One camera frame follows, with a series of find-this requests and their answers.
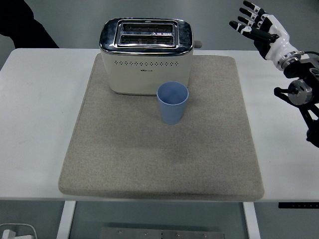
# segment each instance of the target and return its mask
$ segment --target cup rim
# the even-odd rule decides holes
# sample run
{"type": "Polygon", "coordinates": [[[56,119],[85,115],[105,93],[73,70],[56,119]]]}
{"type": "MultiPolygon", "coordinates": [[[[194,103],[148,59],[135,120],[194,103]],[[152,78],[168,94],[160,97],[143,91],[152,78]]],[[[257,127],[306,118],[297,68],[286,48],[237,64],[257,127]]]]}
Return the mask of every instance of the cup rim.
{"type": "Polygon", "coordinates": [[[161,85],[159,86],[158,90],[156,91],[156,96],[157,96],[157,98],[158,98],[158,100],[159,100],[160,102],[162,102],[163,104],[165,104],[165,105],[167,105],[167,106],[178,106],[178,105],[181,105],[181,104],[185,103],[185,101],[187,101],[187,99],[188,99],[188,97],[189,97],[189,91],[188,91],[187,86],[184,85],[183,83],[179,82],[179,81],[166,81],[165,83],[163,83],[163,84],[161,84],[161,85]],[[187,90],[187,96],[186,96],[185,100],[183,100],[182,102],[180,102],[180,103],[178,103],[178,104],[169,104],[169,103],[166,103],[166,102],[162,101],[162,100],[160,99],[160,97],[159,97],[159,89],[160,89],[160,87],[161,87],[162,85],[166,84],[166,83],[172,83],[172,82],[178,83],[178,84],[184,86],[184,87],[186,88],[186,90],[187,90]]]}

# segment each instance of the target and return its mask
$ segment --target white toaster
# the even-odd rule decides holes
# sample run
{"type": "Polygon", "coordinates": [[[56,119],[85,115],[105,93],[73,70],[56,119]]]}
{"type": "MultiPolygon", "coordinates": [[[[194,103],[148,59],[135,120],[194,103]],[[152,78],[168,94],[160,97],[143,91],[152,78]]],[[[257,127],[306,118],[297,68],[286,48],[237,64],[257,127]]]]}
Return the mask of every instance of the white toaster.
{"type": "Polygon", "coordinates": [[[100,49],[113,91],[156,95],[167,81],[188,85],[194,38],[178,19],[116,18],[101,32],[100,49]]]}

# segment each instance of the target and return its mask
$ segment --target gray floor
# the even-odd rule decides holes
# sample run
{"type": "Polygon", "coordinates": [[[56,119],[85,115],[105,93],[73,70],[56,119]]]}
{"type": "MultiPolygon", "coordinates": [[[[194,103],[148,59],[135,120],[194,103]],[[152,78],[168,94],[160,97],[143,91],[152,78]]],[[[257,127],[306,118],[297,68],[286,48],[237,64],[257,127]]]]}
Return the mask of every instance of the gray floor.
{"type": "Polygon", "coordinates": [[[77,202],[70,238],[98,239],[102,227],[224,233],[246,239],[242,203],[77,202]]]}
{"type": "MultiPolygon", "coordinates": [[[[0,201],[0,224],[29,224],[35,228],[38,239],[54,239],[57,236],[64,202],[62,201],[0,201]]],[[[27,226],[3,225],[3,231],[10,229],[16,236],[34,235],[27,226]]]]}
{"type": "Polygon", "coordinates": [[[318,239],[319,209],[282,209],[255,203],[261,239],[318,239]]]}

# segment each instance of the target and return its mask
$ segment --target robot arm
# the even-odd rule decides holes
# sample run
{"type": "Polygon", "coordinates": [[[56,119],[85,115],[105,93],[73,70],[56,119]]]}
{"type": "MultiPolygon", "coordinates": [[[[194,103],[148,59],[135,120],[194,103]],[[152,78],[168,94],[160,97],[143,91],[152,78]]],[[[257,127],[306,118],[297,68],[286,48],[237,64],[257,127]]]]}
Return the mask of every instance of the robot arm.
{"type": "Polygon", "coordinates": [[[254,45],[265,60],[271,60],[287,78],[299,78],[290,83],[288,89],[274,89],[275,96],[298,108],[309,130],[307,141],[319,147],[319,119],[312,119],[310,111],[319,118],[319,57],[301,59],[305,53],[289,43],[289,35],[278,20],[262,8],[244,1],[249,10],[240,8],[245,17],[229,22],[236,31],[254,40],[254,45]]]}

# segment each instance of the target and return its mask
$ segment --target robot finger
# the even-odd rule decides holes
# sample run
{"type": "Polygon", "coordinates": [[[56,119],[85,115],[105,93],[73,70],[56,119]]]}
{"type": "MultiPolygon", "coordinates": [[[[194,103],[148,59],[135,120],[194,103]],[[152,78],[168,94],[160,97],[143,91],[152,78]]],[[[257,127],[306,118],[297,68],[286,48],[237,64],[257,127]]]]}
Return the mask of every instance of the robot finger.
{"type": "Polygon", "coordinates": [[[246,7],[249,7],[251,10],[253,10],[255,13],[258,14],[262,18],[264,14],[267,14],[262,8],[258,7],[257,5],[254,5],[253,3],[249,1],[244,1],[244,5],[246,7]]]}
{"type": "Polygon", "coordinates": [[[243,36],[246,36],[247,38],[254,41],[264,44],[270,44],[271,42],[274,42],[274,36],[268,32],[256,29],[251,26],[242,25],[236,21],[230,21],[229,25],[243,36]]]}
{"type": "Polygon", "coordinates": [[[257,14],[255,14],[255,13],[253,13],[251,11],[248,11],[247,9],[244,9],[244,8],[241,7],[241,8],[239,8],[239,11],[242,14],[245,14],[246,16],[249,16],[252,20],[255,21],[255,23],[258,23],[259,21],[261,21],[261,18],[257,14]]]}
{"type": "Polygon", "coordinates": [[[239,16],[239,17],[238,17],[238,20],[241,21],[241,22],[243,22],[244,24],[246,24],[246,25],[248,25],[248,26],[258,28],[258,25],[257,25],[255,22],[253,22],[253,21],[251,21],[251,20],[248,20],[248,19],[246,19],[246,18],[244,18],[244,17],[242,17],[242,16],[239,16]]]}

